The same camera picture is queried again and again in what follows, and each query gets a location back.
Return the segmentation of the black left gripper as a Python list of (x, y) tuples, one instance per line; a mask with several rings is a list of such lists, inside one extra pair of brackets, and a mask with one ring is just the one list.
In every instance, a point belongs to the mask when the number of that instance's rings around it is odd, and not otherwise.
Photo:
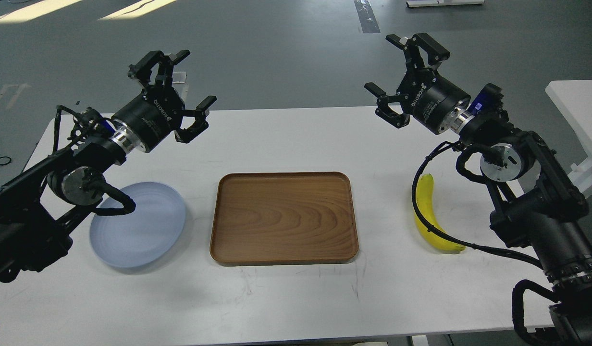
[[(150, 51), (135, 65), (129, 65), (127, 76), (144, 90), (118, 110), (111, 119), (128, 127), (140, 140), (140, 150), (151, 152), (171, 131), (175, 140), (189, 144), (210, 126), (207, 117), (216, 96), (206, 96), (194, 110), (186, 110), (181, 97), (172, 86), (173, 69), (190, 55), (184, 49), (166, 55)], [(180, 128), (184, 117), (193, 118), (192, 125)]]

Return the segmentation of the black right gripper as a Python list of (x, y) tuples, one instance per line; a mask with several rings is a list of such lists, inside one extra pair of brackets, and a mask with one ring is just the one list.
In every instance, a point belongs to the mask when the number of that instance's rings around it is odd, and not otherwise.
[[(448, 117), (456, 107), (465, 107), (471, 96), (442, 77), (436, 70), (451, 53), (428, 33), (416, 33), (411, 38), (386, 35), (386, 41), (402, 50), (406, 60), (406, 74), (397, 92), (386, 94), (373, 82), (364, 88), (376, 97), (375, 114), (397, 129), (410, 123), (410, 116), (435, 134), (448, 128)], [(401, 113), (390, 103), (399, 103)]]

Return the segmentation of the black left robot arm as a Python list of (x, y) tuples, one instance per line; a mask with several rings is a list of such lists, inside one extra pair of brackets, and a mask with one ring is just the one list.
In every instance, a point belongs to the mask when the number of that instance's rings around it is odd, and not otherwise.
[(128, 76), (142, 90), (109, 118), (90, 107), (57, 107), (52, 153), (0, 187), (0, 282), (66, 256), (71, 233), (88, 215), (134, 212), (133, 199), (105, 179), (108, 168), (134, 149), (151, 152), (171, 133), (188, 144), (208, 128), (216, 96), (188, 110), (173, 88), (173, 69), (189, 55), (156, 50), (131, 65)]

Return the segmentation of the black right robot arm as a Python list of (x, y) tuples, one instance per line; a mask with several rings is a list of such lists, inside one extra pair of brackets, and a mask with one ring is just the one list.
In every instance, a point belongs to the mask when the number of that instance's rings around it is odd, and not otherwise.
[[(376, 115), (396, 128), (414, 118), (436, 135), (451, 130), (459, 136), (433, 149), (418, 168), (411, 188), (417, 219), (441, 239), (542, 269), (552, 289), (530, 280), (513, 289), (513, 327), (524, 342), (592, 346), (592, 245), (578, 223), (589, 212), (586, 197), (536, 132), (510, 123), (498, 86), (485, 85), (471, 100), (437, 72), (450, 52), (430, 35), (390, 34), (386, 40), (403, 52), (406, 72), (394, 94), (373, 82), (365, 85), (377, 99)], [(422, 214), (416, 198), (420, 178), (448, 149), (459, 152), (457, 173), (486, 186), (494, 205), (490, 228), (505, 249), (443, 234)]]

